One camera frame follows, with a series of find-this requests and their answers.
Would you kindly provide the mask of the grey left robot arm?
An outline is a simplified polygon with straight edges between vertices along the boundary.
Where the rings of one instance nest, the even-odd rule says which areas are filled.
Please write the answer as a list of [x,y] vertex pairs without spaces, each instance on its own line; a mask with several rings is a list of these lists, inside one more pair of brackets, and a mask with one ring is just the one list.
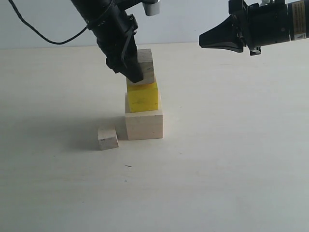
[[107,66],[132,83],[142,81],[134,39],[138,28],[134,15],[128,15],[115,0],[73,0],[72,4],[95,35]]

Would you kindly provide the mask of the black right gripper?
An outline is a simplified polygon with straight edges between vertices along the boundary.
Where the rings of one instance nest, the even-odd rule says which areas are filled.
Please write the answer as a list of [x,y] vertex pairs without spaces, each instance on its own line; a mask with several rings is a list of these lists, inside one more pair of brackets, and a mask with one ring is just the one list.
[[228,2],[230,16],[199,36],[199,46],[242,53],[248,47],[251,56],[261,47],[290,41],[288,6],[284,0],[248,5],[243,0]]

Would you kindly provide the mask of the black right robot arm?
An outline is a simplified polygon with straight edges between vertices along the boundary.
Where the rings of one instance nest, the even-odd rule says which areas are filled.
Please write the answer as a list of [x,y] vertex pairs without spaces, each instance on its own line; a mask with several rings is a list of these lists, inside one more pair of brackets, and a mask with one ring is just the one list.
[[243,0],[228,2],[229,17],[199,36],[199,46],[242,53],[248,47],[252,56],[261,48],[306,39],[309,36],[309,2],[263,0],[248,5]]

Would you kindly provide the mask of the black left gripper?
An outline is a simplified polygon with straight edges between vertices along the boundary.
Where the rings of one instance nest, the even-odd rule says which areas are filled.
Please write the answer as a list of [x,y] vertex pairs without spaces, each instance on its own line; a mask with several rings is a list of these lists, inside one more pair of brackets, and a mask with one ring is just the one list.
[[134,41],[134,23],[119,9],[100,13],[88,23],[97,38],[97,44],[106,56],[106,64],[116,73],[123,74],[132,83],[143,80]]

